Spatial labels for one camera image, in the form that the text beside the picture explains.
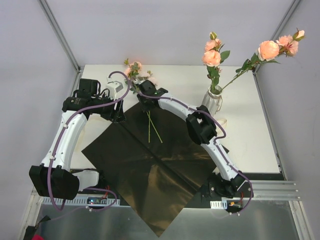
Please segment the cream ribbon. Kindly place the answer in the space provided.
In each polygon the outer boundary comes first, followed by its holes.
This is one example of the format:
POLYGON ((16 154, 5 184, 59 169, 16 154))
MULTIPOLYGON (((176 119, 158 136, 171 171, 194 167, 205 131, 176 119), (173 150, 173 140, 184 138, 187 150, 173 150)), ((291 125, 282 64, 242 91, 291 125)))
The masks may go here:
POLYGON ((226 127, 227 127, 227 119, 226 118, 219 118, 218 120, 217 120, 217 122, 219 123, 219 125, 223 128, 223 129, 225 129, 226 127))

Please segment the artificial rose stem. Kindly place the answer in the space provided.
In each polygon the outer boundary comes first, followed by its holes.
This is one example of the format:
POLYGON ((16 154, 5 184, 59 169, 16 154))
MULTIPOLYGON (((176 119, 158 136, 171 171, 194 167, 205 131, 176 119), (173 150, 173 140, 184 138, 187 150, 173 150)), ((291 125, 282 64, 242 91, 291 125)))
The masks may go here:
POLYGON ((210 79, 209 91, 214 95, 219 95, 222 92, 220 83, 220 65, 230 56, 231 51, 222 51, 224 44, 218 38, 215 32, 209 33, 209 41, 205 43, 202 62, 206 66, 207 78, 210 79))
MULTIPOLYGON (((141 73, 146 72, 146 71, 143 71, 142 64, 139 61, 134 61, 132 63, 129 63, 129 59, 127 58, 124 60, 124 65, 126 66, 124 74, 131 80, 130 91, 133 94, 138 95, 139 84, 144 82, 145 80, 148 80, 146 77, 141 76, 141 73)), ((162 140, 160 134, 158 133, 157 128, 155 127, 152 120, 151 120, 151 127, 155 131, 160 143, 162 144, 163 140, 162 140)))
MULTIPOLYGON (((143 78, 146 78, 147 80, 151 81, 156 87, 158 86, 158 82, 150 70, 147 70, 146 72, 142 72, 140 75, 143 78)), ((148 117, 148 143, 150 143, 151 142, 151 125, 152 125, 151 112, 147 111, 146 114, 148 117)))
POLYGON ((299 50, 299 42, 306 37, 304 30, 296 29, 293 35, 283 35, 276 40, 263 41, 257 48, 256 52, 250 59, 245 60, 242 67, 237 69, 236 75, 224 87, 232 84, 236 79, 249 71, 254 72, 258 66, 263 66, 268 63, 279 63, 276 58, 281 56, 293 58, 299 50))

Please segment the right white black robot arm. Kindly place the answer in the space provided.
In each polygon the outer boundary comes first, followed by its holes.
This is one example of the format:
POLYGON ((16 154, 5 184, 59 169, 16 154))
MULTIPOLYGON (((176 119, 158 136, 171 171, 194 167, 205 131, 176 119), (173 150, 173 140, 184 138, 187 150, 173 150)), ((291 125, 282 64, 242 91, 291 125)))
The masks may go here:
POLYGON ((149 80, 139 83, 137 90, 137 98, 144 111, 159 108, 185 121, 191 140, 205 149, 218 168, 217 183, 214 186, 217 195, 231 199, 242 193, 246 179, 220 143, 217 133, 220 125, 206 106, 187 105, 173 98, 166 89, 157 89, 149 80))

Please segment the black wrapping paper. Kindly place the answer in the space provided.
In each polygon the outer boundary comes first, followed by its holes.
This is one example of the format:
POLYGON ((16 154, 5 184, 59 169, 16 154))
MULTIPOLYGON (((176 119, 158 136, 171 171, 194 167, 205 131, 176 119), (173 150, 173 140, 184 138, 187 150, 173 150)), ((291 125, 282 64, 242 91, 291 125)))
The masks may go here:
POLYGON ((112 123, 82 153, 157 235, 161 236, 216 168, 189 137, 186 123, 139 104, 112 123))

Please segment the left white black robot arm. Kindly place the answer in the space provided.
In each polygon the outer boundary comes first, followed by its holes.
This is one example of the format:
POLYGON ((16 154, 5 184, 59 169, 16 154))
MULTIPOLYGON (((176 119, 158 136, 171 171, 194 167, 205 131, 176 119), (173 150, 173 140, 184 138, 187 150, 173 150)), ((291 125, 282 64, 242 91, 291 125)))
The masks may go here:
POLYGON ((61 121, 54 141, 41 161, 29 170, 29 177, 42 197, 73 200, 79 191, 89 188, 99 195, 106 183, 96 170, 71 173, 71 160, 78 138, 91 115, 112 123, 123 122, 123 99, 118 96, 123 90, 119 81, 109 81, 105 88, 95 79, 82 78, 79 87, 62 105, 61 121))

